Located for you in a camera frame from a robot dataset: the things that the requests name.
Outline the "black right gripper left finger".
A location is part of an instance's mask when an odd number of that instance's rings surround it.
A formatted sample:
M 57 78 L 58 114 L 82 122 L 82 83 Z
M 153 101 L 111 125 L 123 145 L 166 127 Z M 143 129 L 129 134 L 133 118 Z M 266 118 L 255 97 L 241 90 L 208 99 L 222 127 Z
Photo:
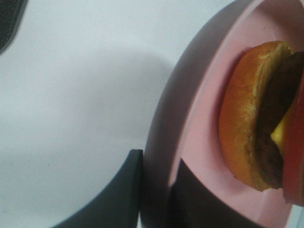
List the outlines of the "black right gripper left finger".
M 143 150 L 130 150 L 109 184 L 56 228 L 135 228 L 140 209 Z

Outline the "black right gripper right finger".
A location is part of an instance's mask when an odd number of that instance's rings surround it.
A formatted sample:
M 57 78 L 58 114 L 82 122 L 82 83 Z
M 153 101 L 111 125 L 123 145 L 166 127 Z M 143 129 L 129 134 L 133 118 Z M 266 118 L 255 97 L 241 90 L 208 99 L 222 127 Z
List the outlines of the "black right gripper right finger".
M 177 179 L 169 197 L 167 210 L 169 228 L 260 228 L 209 191 L 180 162 Z

